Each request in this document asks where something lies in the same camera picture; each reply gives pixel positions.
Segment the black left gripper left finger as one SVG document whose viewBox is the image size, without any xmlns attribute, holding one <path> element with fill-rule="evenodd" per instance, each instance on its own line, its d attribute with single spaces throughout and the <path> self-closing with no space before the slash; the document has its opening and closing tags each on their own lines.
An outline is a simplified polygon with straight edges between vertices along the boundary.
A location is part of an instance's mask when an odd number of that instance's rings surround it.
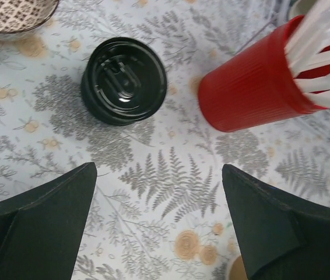
<svg viewBox="0 0 330 280">
<path fill-rule="evenodd" d="M 71 279 L 96 179 L 88 162 L 0 202 L 0 279 Z"/>
</svg>

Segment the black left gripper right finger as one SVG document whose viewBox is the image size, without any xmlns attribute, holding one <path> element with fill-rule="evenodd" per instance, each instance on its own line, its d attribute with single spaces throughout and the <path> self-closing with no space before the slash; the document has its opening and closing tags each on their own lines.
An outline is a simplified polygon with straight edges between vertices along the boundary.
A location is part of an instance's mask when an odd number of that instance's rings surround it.
<svg viewBox="0 0 330 280">
<path fill-rule="evenodd" d="M 248 279 L 330 279 L 330 208 L 222 168 Z"/>
</svg>

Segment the brown paper coffee cup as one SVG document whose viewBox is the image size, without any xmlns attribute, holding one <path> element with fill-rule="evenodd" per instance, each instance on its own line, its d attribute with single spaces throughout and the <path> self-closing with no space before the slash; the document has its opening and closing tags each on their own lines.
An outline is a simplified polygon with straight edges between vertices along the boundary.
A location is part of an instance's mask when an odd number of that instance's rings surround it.
<svg viewBox="0 0 330 280">
<path fill-rule="evenodd" d="M 227 275 L 228 280 L 247 280 L 247 274 L 244 268 L 243 259 L 241 256 L 238 256 Z"/>
</svg>

